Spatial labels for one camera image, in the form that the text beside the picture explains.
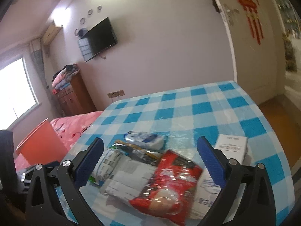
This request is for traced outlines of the white door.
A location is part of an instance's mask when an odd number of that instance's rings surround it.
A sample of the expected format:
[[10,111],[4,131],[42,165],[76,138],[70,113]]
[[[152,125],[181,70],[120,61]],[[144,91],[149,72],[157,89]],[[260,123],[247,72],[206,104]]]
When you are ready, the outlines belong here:
[[260,45],[251,36],[245,11],[238,1],[215,0],[230,44],[234,80],[259,105],[284,92],[285,52],[273,1],[258,1],[264,35]]

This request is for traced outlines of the blue white checkered tablecloth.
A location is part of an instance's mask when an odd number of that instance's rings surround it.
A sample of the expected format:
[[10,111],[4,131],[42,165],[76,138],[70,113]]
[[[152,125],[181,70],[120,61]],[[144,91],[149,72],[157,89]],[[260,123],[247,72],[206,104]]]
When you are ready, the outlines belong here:
[[235,82],[225,81],[122,99],[110,104],[82,134],[66,155],[72,160],[95,138],[105,146],[121,140],[128,131],[165,137],[166,148],[198,165],[199,137],[215,144],[221,134],[247,137],[245,165],[266,166],[275,198],[276,223],[294,205],[292,176],[287,158],[274,130],[259,107]]

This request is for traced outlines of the brown gold snack bar wrapper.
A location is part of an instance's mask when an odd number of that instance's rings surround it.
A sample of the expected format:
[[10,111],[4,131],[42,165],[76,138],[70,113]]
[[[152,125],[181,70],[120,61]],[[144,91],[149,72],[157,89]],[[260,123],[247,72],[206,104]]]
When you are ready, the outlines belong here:
[[157,166],[163,155],[161,152],[146,150],[137,145],[126,143],[121,140],[116,140],[111,145],[111,148],[120,150],[133,160],[143,162],[152,166]]

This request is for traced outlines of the grey patterned curtain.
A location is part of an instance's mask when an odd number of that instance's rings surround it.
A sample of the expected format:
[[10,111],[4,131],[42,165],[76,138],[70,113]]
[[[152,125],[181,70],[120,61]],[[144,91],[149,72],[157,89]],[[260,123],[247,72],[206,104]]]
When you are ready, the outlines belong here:
[[29,42],[29,50],[32,62],[34,64],[34,68],[37,71],[37,75],[41,81],[42,87],[46,92],[51,107],[56,112],[56,115],[58,117],[62,117],[64,113],[60,107],[60,104],[52,94],[52,90],[50,89],[50,86],[46,80],[45,67],[43,61],[43,50],[40,38],[31,40]]

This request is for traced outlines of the white air conditioner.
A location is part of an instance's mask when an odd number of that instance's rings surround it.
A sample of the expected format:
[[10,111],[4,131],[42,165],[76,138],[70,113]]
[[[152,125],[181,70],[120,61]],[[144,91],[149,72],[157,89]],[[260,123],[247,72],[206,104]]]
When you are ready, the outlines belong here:
[[51,22],[44,35],[42,36],[43,45],[50,45],[62,28],[63,26],[57,26],[54,21]]

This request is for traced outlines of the brown wooden cabinet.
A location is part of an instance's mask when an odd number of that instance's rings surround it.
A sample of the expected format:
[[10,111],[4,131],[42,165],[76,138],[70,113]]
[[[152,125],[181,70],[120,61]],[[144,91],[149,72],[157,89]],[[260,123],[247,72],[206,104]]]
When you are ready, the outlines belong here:
[[97,111],[85,83],[78,73],[55,94],[65,116],[87,114]]

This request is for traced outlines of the wall power socket strip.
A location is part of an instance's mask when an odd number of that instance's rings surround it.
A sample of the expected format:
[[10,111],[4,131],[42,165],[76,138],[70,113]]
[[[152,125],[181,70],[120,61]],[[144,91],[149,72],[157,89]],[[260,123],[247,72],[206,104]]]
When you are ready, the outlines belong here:
[[110,92],[110,93],[108,93],[107,95],[108,95],[108,97],[109,97],[110,99],[112,99],[112,98],[115,98],[115,97],[124,96],[125,93],[124,93],[123,90],[119,90],[119,91],[115,91],[115,92]]

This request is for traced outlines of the folded clothes pile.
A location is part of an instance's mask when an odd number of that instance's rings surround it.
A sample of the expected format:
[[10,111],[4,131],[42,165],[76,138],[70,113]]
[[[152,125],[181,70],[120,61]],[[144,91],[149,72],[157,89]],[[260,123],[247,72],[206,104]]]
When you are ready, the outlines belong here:
[[52,78],[52,93],[57,94],[66,84],[69,84],[72,77],[80,72],[80,68],[75,64],[68,64],[57,73],[54,74]]

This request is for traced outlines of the red door decoration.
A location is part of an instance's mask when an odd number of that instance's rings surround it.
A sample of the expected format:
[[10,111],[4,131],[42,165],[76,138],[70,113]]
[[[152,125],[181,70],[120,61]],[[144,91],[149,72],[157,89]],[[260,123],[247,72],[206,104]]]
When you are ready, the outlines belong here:
[[261,44],[261,40],[264,39],[262,24],[258,15],[258,0],[237,0],[245,11],[247,22],[249,23],[249,29],[251,36],[256,39],[258,45]]

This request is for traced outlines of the pink floral bed sheet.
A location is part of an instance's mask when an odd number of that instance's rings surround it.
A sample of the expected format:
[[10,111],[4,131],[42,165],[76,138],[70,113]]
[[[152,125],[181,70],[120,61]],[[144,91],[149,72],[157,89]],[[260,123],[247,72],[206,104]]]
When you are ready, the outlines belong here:
[[[49,122],[57,136],[69,151],[84,134],[84,131],[86,131],[101,114],[101,111],[96,111],[87,114],[60,117]],[[29,166],[31,165],[22,154],[17,155],[17,158],[15,159],[16,171],[19,172]]]

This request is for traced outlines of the white blue plastic bottle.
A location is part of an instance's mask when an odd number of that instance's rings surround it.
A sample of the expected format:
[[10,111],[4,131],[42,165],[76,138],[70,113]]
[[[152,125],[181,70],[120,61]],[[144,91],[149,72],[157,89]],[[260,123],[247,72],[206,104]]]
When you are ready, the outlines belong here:
[[148,150],[161,150],[165,144],[163,136],[147,132],[129,131],[124,135],[124,140]]

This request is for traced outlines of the white blue crumpled bag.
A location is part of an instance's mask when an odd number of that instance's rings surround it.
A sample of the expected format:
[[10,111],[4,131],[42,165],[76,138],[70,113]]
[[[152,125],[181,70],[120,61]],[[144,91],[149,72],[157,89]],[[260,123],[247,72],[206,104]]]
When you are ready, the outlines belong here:
[[220,191],[221,188],[214,183],[207,169],[204,169],[196,185],[189,219],[203,219]]

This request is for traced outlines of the red milk tea packet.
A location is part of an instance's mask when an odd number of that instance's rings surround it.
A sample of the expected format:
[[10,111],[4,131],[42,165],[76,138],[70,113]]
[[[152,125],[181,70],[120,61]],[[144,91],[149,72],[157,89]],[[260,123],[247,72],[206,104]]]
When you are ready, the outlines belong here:
[[129,203],[144,214],[184,225],[202,172],[193,161],[168,150],[146,186]]

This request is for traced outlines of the bright window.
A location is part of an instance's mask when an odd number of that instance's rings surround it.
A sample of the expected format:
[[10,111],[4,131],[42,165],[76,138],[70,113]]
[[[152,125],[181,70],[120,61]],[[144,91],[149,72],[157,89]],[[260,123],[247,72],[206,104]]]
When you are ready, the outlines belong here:
[[23,58],[1,69],[2,130],[15,124],[38,104]]

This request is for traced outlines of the wall-mounted black television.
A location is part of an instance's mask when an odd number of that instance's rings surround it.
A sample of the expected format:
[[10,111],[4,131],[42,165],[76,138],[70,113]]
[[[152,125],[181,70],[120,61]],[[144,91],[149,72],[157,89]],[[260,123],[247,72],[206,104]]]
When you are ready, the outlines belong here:
[[109,17],[105,18],[78,39],[79,49],[85,62],[118,43]]

